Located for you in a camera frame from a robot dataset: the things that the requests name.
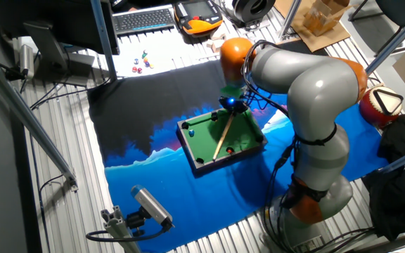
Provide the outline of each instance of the monitor stand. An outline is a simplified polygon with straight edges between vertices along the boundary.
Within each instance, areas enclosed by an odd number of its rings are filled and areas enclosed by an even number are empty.
[[[52,25],[45,22],[25,22],[24,26],[40,50],[41,60],[34,78],[46,82],[66,82],[86,86],[95,58],[76,53],[64,53],[51,32]]]

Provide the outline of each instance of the black cloth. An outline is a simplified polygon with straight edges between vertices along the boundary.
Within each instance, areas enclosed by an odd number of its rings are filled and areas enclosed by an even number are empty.
[[[388,162],[405,155],[405,115],[384,129],[378,156]],[[396,240],[405,233],[405,169],[388,174],[373,173],[364,179],[370,190],[371,220],[378,235]]]
[[[151,147],[155,129],[164,122],[175,125],[182,116],[194,115],[199,108],[219,108],[220,89],[225,86],[219,60],[211,60],[117,80],[88,91],[89,114],[104,165],[113,166],[107,163],[109,156],[123,157],[129,146],[135,146],[145,157],[154,149],[167,147]]]

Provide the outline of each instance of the orange device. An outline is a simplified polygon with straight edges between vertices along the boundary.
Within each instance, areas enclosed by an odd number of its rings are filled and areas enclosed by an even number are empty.
[[[193,37],[207,36],[223,23],[221,11],[210,0],[177,2],[174,17],[179,28]]]

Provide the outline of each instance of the green felt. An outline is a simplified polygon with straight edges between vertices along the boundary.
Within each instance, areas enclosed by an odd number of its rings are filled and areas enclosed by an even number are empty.
[[[218,120],[215,122],[211,120],[210,114],[187,121],[189,127],[188,129],[183,129],[183,131],[195,160],[202,158],[204,163],[212,161],[218,141],[228,122],[229,115],[227,111],[219,110]],[[194,130],[195,132],[193,137],[190,137],[188,134],[190,130]],[[256,141],[256,137],[261,135],[262,133],[255,124],[250,110],[236,115],[217,158],[229,155],[226,151],[228,147],[238,152],[261,145],[261,143]]]

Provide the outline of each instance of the blue cloth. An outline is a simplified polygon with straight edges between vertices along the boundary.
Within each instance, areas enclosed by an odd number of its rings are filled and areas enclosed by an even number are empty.
[[[349,137],[349,161],[342,174],[350,181],[387,164],[376,156],[380,135],[364,121],[358,105],[341,113],[336,122]],[[143,162],[106,168],[113,204],[119,205],[124,215],[139,209],[130,195],[131,188],[139,184],[173,216],[176,228],[156,239],[139,242],[142,251],[169,251],[225,228],[260,208],[274,163],[294,134],[286,118],[266,124],[263,132],[269,141],[264,152],[197,179],[182,148],[176,151],[165,148]],[[275,195],[284,193],[292,172],[289,162],[279,169]],[[148,235],[161,227],[151,219],[142,229]]]

